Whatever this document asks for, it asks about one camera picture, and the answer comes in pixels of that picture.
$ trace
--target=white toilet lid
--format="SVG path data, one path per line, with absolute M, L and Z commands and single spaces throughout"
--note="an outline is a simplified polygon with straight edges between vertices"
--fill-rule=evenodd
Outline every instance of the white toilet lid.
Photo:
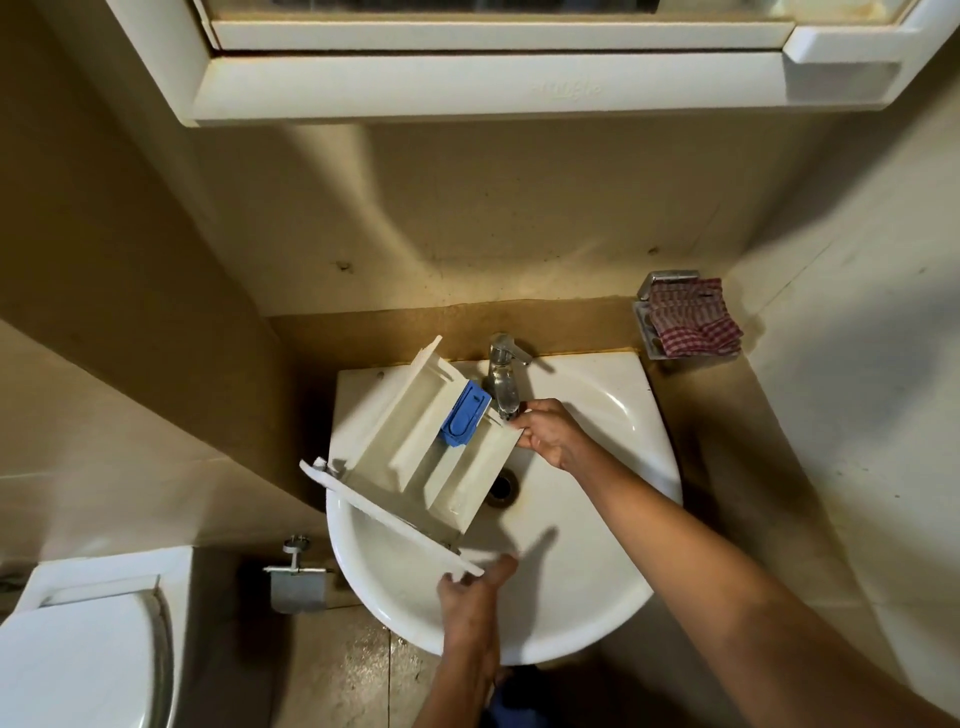
M 168 709 L 166 631 L 149 593 L 14 612 L 0 625 L 0 711 L 18 728 L 152 728 Z

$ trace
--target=checkered cloth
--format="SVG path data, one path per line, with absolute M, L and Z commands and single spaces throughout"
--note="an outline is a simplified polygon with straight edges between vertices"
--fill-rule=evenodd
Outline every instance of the checkered cloth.
M 663 352 L 671 358 L 740 351 L 743 331 L 727 312 L 720 279 L 655 282 L 650 288 L 650 321 Z

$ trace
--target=chrome faucet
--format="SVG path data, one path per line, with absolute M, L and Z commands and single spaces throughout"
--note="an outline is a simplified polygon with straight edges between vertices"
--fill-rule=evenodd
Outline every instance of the chrome faucet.
M 483 388 L 493 397 L 493 404 L 504 420 L 515 417 L 520 409 L 514 360 L 526 366 L 533 361 L 533 356 L 517 346 L 509 333 L 495 333 L 490 340 L 490 370 Z

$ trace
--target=sink basin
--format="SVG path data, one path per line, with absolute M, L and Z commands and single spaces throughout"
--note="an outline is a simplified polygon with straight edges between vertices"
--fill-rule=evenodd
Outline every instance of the sink basin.
M 455 366 L 479 379 L 487 363 Z M 340 373 L 331 461 L 350 459 L 401 385 L 404 369 Z M 546 356 L 516 374 L 524 399 L 562 401 L 594 439 L 681 502 L 677 462 L 635 354 Z M 527 665 L 596 642 L 652 591 L 570 475 L 522 449 L 514 450 L 506 468 L 519 483 L 516 501 L 504 509 L 482 506 L 462 551 L 481 564 L 505 551 L 520 555 L 519 569 L 499 598 L 501 659 L 504 665 Z M 337 561 L 357 596 L 400 637 L 440 654 L 444 633 L 436 586 L 444 566 L 331 491 L 326 514 Z

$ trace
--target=forearm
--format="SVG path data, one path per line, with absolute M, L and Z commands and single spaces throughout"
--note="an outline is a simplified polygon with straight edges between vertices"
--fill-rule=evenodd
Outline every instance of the forearm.
M 480 655 L 444 655 L 414 728 L 472 728 L 480 721 L 491 683 Z
M 568 469 L 756 728 L 956 725 L 599 446 L 575 449 Z

